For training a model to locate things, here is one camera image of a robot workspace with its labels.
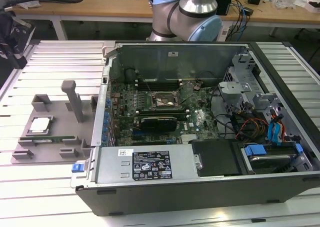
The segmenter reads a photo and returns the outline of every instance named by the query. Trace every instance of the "lab floor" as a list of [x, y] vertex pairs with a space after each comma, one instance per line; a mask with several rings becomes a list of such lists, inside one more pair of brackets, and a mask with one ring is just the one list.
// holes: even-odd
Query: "lab floor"
[[[56, 40], [55, 30], [49, 21], [33, 20], [36, 30], [33, 34], [34, 40]], [[69, 40], [145, 40], [151, 33], [150, 23], [123, 23], [123, 22], [90, 22], [90, 21], [64, 21], [66, 34]], [[320, 46], [320, 32], [315, 29], [302, 31], [298, 39], [295, 35], [298, 28], [279, 28], [274, 37], [269, 36], [269, 27], [248, 26], [240, 41], [248, 42], [290, 42], [294, 48], [309, 60], [312, 53]], [[310, 65], [320, 71], [320, 50], [313, 57]], [[11, 72], [0, 58], [1, 74], [0, 87]]]

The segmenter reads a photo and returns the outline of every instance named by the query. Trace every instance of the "table leg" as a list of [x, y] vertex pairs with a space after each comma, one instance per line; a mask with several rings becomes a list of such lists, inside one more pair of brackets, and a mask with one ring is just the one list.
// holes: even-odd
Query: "table leg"
[[223, 21], [222, 22], [222, 26], [221, 26], [220, 32], [218, 34], [218, 37], [216, 38], [216, 41], [219, 41], [219, 42], [226, 41], [226, 37], [228, 35], [230, 26], [232, 26], [232, 21]]
[[272, 30], [269, 33], [269, 36], [274, 37], [276, 32], [277, 32], [277, 30], [278, 30], [278, 27], [273, 27]]
[[64, 27], [64, 23], [62, 22], [60, 17], [54, 16], [54, 18], [52, 18], [51, 21], [53, 23], [54, 30], [55, 30], [56, 36], [58, 37], [58, 40], [60, 40], [60, 41], [68, 40], [66, 30]]

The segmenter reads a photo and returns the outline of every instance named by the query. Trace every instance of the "blue latch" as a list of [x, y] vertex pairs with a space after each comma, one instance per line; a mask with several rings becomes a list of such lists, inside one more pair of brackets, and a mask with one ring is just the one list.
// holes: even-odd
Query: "blue latch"
[[304, 149], [302, 148], [301, 144], [299, 144], [299, 143], [295, 144], [295, 148], [296, 148], [296, 150], [298, 151], [299, 154], [301, 154], [304, 151]]
[[247, 156], [263, 156], [267, 154], [265, 147], [262, 144], [248, 145], [244, 148], [244, 151]]
[[74, 163], [71, 169], [72, 173], [81, 173], [85, 172], [85, 164], [84, 163]]

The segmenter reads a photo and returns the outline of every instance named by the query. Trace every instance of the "circuit board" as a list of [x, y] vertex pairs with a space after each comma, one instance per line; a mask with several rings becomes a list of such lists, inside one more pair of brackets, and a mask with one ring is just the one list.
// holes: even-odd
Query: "circuit board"
[[[173, 91], [138, 91], [133, 84], [113, 82], [112, 108], [119, 125], [115, 145], [185, 144], [184, 137], [219, 138], [218, 128], [207, 108], [210, 87], [195, 90], [195, 84], [195, 81], [187, 81]], [[167, 117], [171, 111], [180, 111], [173, 115], [178, 116], [174, 131], [145, 132], [137, 125], [144, 113], [147, 113], [146, 118]]]

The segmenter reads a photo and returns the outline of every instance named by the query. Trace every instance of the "workbench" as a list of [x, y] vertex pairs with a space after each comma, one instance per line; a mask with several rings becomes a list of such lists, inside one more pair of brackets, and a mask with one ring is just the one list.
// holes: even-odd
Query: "workbench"
[[[30, 45], [25, 52], [27, 66], [14, 70], [1, 89], [0, 226], [297, 227], [320, 223], [320, 188], [285, 203], [98, 217], [70, 188], [71, 163], [12, 165], [11, 155], [32, 112], [35, 94], [66, 101], [61, 90], [66, 79], [75, 80], [75, 91], [82, 100], [98, 94], [104, 66], [102, 45], [103, 41], [41, 41]], [[280, 42], [258, 45], [320, 128], [319, 76], [292, 47]], [[261, 79], [272, 91], [268, 78], [262, 74]]]
[[[320, 14], [310, 13], [296, 6], [295, 9], [276, 9], [271, 1], [259, 5], [239, 0], [245, 7], [254, 10], [249, 26], [282, 28], [320, 28]], [[135, 22], [151, 23], [152, 10], [147, 0], [84, 0], [77, 4], [41, 2], [41, 7], [29, 10], [14, 8], [21, 19], [52, 21], [58, 40], [67, 40], [63, 21]], [[228, 15], [221, 16], [222, 28], [218, 41], [225, 41], [230, 26], [238, 19], [238, 10], [230, 7]]]

